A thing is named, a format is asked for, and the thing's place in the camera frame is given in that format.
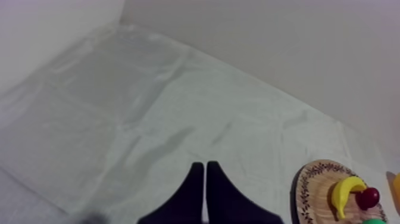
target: yellow banana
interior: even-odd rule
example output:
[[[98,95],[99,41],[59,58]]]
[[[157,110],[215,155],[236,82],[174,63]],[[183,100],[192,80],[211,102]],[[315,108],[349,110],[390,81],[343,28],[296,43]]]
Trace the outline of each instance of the yellow banana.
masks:
[[[337,209],[339,219],[345,218],[344,208],[349,199],[350,192],[358,192],[367,189],[363,180],[356,176],[351,176],[339,181],[332,192],[332,204]]]

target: white sheet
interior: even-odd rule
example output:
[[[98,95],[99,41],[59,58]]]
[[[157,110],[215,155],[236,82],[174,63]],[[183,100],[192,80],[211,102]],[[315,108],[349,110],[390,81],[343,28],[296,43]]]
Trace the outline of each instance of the white sheet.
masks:
[[[34,97],[0,130],[1,166],[60,209],[135,223],[173,194],[191,162],[218,160],[246,196],[290,223],[294,174],[330,158],[376,183],[396,217],[379,149],[349,127],[136,26],[90,41],[24,83],[38,86],[23,94]]]

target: wooden board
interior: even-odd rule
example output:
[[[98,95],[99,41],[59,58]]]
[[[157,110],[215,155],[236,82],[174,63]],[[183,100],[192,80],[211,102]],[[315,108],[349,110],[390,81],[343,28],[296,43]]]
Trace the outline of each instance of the wooden board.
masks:
[[[349,168],[331,160],[316,160],[305,165],[296,184],[296,207],[300,224],[362,223],[368,219],[387,222],[380,204],[361,210],[355,194],[351,193],[345,207],[346,219],[339,220],[331,204],[331,194],[336,182],[349,176],[357,176]]]

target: toy apple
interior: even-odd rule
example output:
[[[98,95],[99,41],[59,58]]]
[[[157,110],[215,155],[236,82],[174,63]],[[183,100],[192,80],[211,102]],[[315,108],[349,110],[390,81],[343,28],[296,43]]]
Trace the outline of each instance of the toy apple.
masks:
[[[376,206],[379,198],[379,191],[376,188],[367,188],[357,194],[357,204],[361,209],[367,210]]]

